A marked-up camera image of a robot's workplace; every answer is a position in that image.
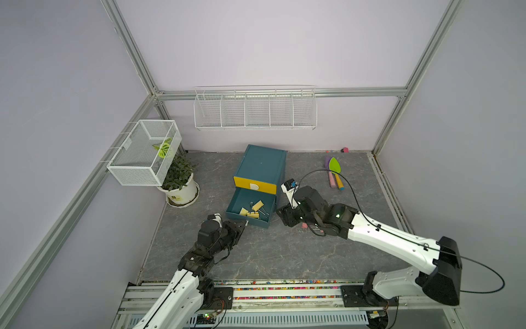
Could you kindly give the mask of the teal drawer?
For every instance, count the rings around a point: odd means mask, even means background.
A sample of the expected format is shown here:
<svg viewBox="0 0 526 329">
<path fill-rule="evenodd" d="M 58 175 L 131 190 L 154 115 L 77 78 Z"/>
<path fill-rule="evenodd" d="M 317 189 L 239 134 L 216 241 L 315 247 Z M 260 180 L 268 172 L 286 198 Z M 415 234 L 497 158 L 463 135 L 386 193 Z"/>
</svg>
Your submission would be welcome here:
<svg viewBox="0 0 526 329">
<path fill-rule="evenodd" d="M 236 188 L 231 202 L 226 210 L 228 219 L 247 220 L 249 225 L 260 228 L 268 228 L 271 223 L 271 218 L 275 212 L 278 197 L 268 193 L 252 191 L 248 189 Z M 259 218 L 252 218 L 242 214 L 242 209 L 253 212 L 252 207 L 258 202 L 263 203 L 263 206 L 258 210 Z"/>
</svg>

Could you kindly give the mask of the yellow top drawer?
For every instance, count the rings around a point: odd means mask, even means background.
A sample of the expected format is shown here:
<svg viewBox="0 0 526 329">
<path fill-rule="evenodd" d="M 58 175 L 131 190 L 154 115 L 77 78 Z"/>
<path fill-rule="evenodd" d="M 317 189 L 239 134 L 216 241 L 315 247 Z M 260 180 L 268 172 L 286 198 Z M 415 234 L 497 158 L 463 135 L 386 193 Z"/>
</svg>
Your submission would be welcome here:
<svg viewBox="0 0 526 329">
<path fill-rule="evenodd" d="M 276 184 L 260 182 L 249 178 L 241 178 L 238 176 L 234 176 L 234 183 L 237 188 L 267 193 L 271 195 L 275 195 L 278 191 Z"/>
</svg>

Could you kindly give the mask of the teal drawer cabinet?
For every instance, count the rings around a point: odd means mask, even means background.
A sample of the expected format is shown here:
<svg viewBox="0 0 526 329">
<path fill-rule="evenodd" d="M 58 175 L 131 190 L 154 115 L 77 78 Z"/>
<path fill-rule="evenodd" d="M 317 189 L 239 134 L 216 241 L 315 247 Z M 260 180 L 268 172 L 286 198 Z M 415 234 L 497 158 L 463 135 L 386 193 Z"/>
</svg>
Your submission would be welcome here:
<svg viewBox="0 0 526 329">
<path fill-rule="evenodd" d="M 287 151 L 281 149 L 249 144 L 234 176 L 276 184 L 278 203 L 282 193 L 280 186 L 284 182 L 286 156 Z"/>
</svg>

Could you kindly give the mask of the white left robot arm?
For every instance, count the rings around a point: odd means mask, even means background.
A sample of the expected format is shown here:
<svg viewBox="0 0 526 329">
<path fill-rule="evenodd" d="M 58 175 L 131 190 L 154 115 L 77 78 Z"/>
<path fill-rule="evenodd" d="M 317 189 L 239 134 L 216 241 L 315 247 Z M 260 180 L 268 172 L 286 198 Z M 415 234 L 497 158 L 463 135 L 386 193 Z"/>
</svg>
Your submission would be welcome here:
<svg viewBox="0 0 526 329">
<path fill-rule="evenodd" d="M 224 221 L 219 214 L 209 215 L 170 283 L 135 327 L 183 328 L 202 306 L 212 305 L 215 285 L 208 274 L 217 264 L 215 256 L 224 250 L 231 252 L 247 225 L 247 221 Z"/>
</svg>

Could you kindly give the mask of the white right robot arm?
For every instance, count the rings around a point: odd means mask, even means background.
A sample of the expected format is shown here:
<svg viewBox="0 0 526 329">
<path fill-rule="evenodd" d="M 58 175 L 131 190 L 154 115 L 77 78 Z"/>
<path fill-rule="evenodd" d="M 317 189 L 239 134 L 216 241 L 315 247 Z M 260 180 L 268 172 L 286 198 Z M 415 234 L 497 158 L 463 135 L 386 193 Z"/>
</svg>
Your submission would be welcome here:
<svg viewBox="0 0 526 329">
<path fill-rule="evenodd" d="M 435 302 L 460 304 L 462 262 L 451 238 L 426 239 L 386 225 L 346 204 L 329 204 L 310 186 L 294 180 L 282 184 L 288 204 L 277 214 L 285 226 L 305 223 L 319 237 L 334 236 L 364 243 L 409 264 L 397 271 L 371 271 L 359 296 L 371 306 L 386 306 L 396 297 L 427 296 Z"/>
</svg>

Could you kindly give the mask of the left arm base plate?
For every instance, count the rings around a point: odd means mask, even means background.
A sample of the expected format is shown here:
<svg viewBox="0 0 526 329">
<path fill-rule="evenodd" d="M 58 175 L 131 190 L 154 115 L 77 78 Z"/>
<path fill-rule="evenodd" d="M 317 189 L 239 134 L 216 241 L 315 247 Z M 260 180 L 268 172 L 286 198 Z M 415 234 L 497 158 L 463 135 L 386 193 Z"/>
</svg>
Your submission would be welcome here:
<svg viewBox="0 0 526 329">
<path fill-rule="evenodd" d="M 201 310 L 230 310 L 234 301 L 234 289 L 231 287 L 213 287 L 204 293 Z"/>
</svg>

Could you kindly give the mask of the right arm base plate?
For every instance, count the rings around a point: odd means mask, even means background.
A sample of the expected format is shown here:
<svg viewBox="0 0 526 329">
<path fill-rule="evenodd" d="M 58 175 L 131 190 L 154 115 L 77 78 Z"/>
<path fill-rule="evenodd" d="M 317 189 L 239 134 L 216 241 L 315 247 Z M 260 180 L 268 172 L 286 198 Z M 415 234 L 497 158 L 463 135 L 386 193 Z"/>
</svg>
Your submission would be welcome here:
<svg viewBox="0 0 526 329">
<path fill-rule="evenodd" d="M 343 285 L 341 286 L 342 301 L 345 308 L 360 308 L 360 307 L 377 307 L 389 308 L 397 307 L 399 299 L 393 297 L 391 299 L 384 299 L 376 294 L 374 291 L 364 292 L 363 286 L 359 285 Z"/>
</svg>

